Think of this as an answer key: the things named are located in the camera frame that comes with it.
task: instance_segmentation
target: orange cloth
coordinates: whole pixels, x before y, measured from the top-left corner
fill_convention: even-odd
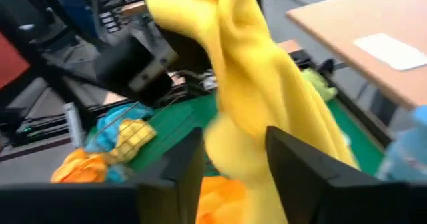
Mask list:
[[[201,183],[197,224],[239,224],[245,187],[225,177],[204,177]]]
[[[78,148],[53,173],[51,182],[103,182],[106,175],[107,165],[102,155],[88,155],[82,148]]]

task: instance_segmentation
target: white paper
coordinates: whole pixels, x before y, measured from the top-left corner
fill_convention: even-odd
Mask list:
[[[384,33],[358,38],[354,44],[400,71],[427,64],[423,52]]]

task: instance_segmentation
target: green table surface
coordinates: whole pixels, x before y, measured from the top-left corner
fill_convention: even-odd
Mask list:
[[[351,139],[351,149],[361,170],[371,175],[375,174],[382,160],[381,150],[338,100],[331,100],[327,105],[341,130]],[[215,95],[198,97],[156,110],[157,115],[149,123],[157,131],[157,136],[144,145],[128,165],[136,171],[147,167],[194,127],[206,128],[217,112]],[[215,174],[216,171],[212,169],[206,173],[206,175]]]

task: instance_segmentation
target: light blue object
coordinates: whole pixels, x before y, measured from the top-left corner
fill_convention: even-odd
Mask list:
[[[140,103],[135,107],[132,107],[133,105],[134,103],[130,103],[110,109],[105,117],[98,120],[96,127],[101,133],[94,136],[89,141],[85,146],[85,151],[87,153],[103,153],[111,151],[117,143],[119,127],[124,119],[136,120],[150,117],[154,114],[153,109],[150,107],[146,107]]]
[[[109,166],[105,181],[108,183],[123,183],[128,178],[126,175],[126,168],[127,167],[122,164]]]
[[[398,135],[378,170],[384,181],[427,181],[427,106],[412,112],[417,127]]]

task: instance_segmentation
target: yellow towel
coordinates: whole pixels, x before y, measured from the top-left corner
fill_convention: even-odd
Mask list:
[[[138,153],[139,148],[151,141],[157,132],[145,121],[124,119],[119,127],[119,137],[114,149],[104,154],[109,164],[127,163]]]
[[[107,165],[100,154],[87,155],[78,148],[52,174],[51,182],[103,182],[106,175]]]
[[[195,39],[209,55],[220,113],[206,150],[220,172],[246,187],[242,223],[286,223],[268,170],[268,125],[355,166],[322,98],[271,40],[255,0],[146,1],[158,25]]]

